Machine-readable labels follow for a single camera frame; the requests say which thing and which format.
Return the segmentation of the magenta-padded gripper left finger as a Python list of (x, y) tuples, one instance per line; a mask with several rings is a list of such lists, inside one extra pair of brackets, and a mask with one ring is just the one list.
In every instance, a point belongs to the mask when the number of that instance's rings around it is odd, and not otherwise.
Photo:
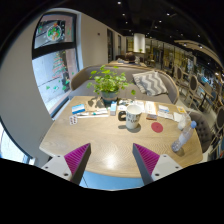
[(66, 155), (56, 155), (42, 169), (79, 185), (91, 154), (91, 144), (87, 143)]

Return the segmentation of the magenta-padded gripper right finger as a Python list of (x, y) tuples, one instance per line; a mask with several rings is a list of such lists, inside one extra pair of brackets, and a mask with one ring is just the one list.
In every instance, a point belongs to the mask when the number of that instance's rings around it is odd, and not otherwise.
[(133, 144), (133, 155), (145, 185), (182, 169), (169, 155), (159, 155), (136, 143)]

